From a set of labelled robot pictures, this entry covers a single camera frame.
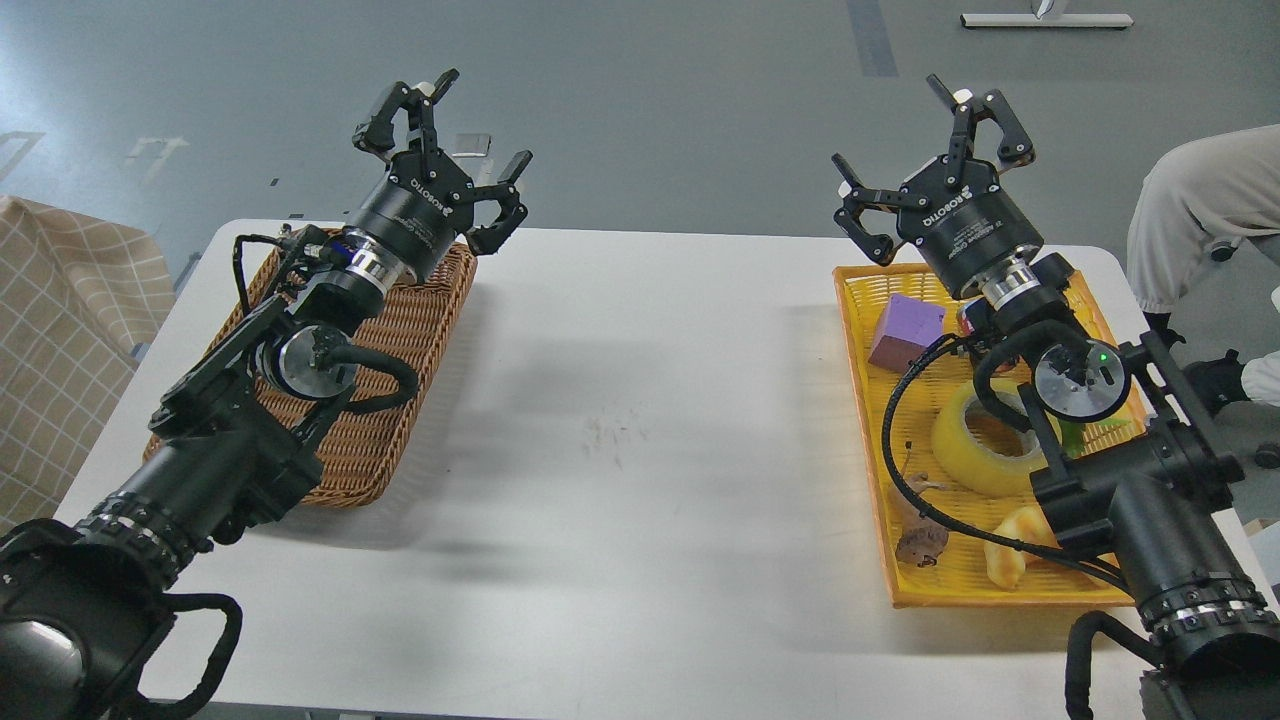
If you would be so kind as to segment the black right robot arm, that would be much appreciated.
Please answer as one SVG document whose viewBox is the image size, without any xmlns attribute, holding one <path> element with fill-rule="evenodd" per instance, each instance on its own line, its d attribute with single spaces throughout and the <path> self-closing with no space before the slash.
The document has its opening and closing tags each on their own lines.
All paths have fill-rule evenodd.
<svg viewBox="0 0 1280 720">
<path fill-rule="evenodd" d="M 1245 574 L 1213 515 L 1245 473 L 1157 333 L 1111 345 L 1069 307 L 1074 274 L 1010 199 L 1001 174 L 1036 150 L 1001 91 L 928 85 L 952 117 L 943 154 L 896 190 L 865 186 L 832 160 L 849 190 L 835 222 L 877 265 L 918 250 L 948 296 L 986 310 L 969 336 L 942 334 L 890 393 L 879 442 L 890 479 L 916 512 L 998 548 L 1027 552 L 1125 592 L 1143 626 L 1091 611 L 1068 639 L 1068 716 L 1089 719 L 1092 655 L 1106 635 L 1144 660 L 1147 719 L 1275 719 L 1277 615 Z M 900 400 L 952 348 L 977 348 L 972 387 L 997 420 L 1038 441 L 1046 468 L 1027 473 L 1055 544 L 982 530 L 919 496 L 893 456 Z"/>
</svg>

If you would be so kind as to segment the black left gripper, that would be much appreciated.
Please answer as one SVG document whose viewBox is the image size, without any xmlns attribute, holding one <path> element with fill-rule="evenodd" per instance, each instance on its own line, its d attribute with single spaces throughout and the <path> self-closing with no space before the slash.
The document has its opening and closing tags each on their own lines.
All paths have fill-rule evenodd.
<svg viewBox="0 0 1280 720">
<path fill-rule="evenodd" d="M 488 256 L 497 254 L 529 215 L 516 184 L 534 159 L 532 151 L 516 152 L 494 184 L 475 188 L 472 178 L 439 151 L 434 108 L 458 78 L 458 69 L 448 69 L 434 83 L 394 82 L 352 135 L 357 150 L 390 160 L 385 177 L 357 210 L 357 228 L 392 251 L 416 281 L 434 273 L 462 232 L 468 229 L 467 245 L 475 256 Z M 408 150 L 392 158 L 399 111 L 408 122 Z M 454 206 L 453 196 L 463 191 L 470 206 L 498 204 L 492 224 L 471 228 L 474 211 Z"/>
</svg>

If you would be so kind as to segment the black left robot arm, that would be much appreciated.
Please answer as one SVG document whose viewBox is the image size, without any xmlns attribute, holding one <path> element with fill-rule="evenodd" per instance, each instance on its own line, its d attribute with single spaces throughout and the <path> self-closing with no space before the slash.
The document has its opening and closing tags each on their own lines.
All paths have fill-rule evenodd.
<svg viewBox="0 0 1280 720">
<path fill-rule="evenodd" d="M 5 719 L 187 719 L 236 652 L 239 605 L 175 594 L 215 544 L 282 519 L 323 478 L 317 448 L 339 416 L 411 402 L 407 361 L 355 342 L 393 284 L 425 281 L 457 238 L 492 255 L 527 215 L 517 152 L 476 184 L 436 141 L 434 109 L 458 79 L 396 82 L 352 143 L 387 173 L 329 234 L 283 231 L 284 258 L 259 304 L 164 396 L 160 450 L 76 525 L 35 519 L 3 538 Z"/>
</svg>

